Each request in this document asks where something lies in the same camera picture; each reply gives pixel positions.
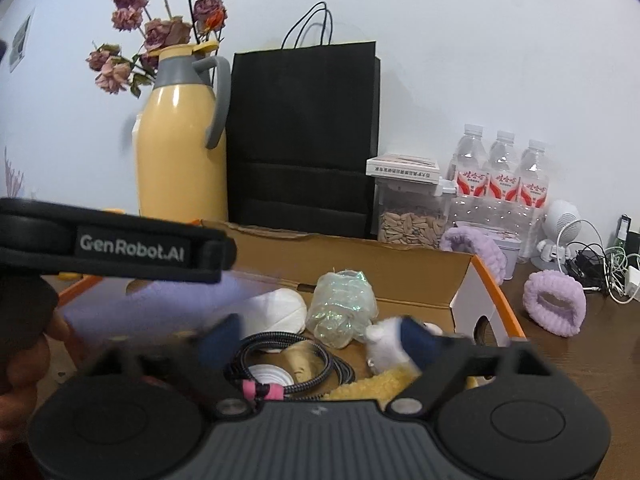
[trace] iridescent plastic wrap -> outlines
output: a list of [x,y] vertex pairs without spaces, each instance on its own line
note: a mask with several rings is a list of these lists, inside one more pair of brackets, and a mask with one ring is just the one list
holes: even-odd
[[352,339],[364,342],[364,331],[377,316],[376,297],[362,272],[328,272],[316,285],[306,328],[325,345],[344,348]]

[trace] white wall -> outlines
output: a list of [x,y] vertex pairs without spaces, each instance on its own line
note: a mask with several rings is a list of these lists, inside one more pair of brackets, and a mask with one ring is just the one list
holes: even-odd
[[[222,53],[231,57],[279,46],[318,0],[224,1]],[[551,143],[552,194],[603,235],[621,213],[640,216],[637,0],[326,1],[335,41],[378,42],[381,153],[446,165],[463,123],[483,124],[487,140],[512,130],[519,144]],[[12,74],[0,64],[0,147],[41,199],[137,211],[129,131],[143,100],[94,88],[84,58],[92,40],[136,50],[140,38],[110,29],[110,0],[15,0],[0,37],[33,7],[27,57]]]

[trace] purple fluffy band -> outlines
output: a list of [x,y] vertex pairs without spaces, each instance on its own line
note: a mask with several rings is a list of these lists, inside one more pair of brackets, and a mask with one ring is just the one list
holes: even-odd
[[[567,304],[568,308],[546,300],[543,297],[545,293]],[[524,284],[522,304],[533,321],[562,337],[580,332],[587,313],[587,299],[582,286],[559,270],[542,270],[530,275]]]
[[504,281],[507,257],[500,247],[480,229],[468,226],[452,227],[442,235],[440,249],[476,254],[487,266],[498,285]]

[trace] white plush toy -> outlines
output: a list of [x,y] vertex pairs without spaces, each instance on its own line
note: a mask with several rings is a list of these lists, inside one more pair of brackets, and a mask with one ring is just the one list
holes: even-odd
[[[368,326],[365,331],[367,363],[375,374],[406,364],[415,372],[420,370],[402,349],[400,343],[401,317],[389,317]],[[433,335],[442,335],[442,329],[433,323],[423,323]]]

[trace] container of nuts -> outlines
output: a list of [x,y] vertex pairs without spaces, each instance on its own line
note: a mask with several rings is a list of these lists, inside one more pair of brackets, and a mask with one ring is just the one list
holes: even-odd
[[377,178],[378,241],[437,248],[447,227],[456,184],[440,179],[438,184]]

